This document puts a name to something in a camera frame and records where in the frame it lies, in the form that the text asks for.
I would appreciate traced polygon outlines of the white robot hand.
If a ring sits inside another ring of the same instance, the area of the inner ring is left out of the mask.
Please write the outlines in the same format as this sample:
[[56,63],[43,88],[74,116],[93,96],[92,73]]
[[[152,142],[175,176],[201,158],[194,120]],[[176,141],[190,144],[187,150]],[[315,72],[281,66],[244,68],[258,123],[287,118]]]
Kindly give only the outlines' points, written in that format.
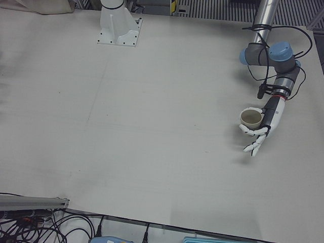
[[285,108],[285,99],[272,96],[263,108],[247,107],[240,113],[241,131],[255,137],[255,141],[244,148],[255,157],[267,137],[277,128]]

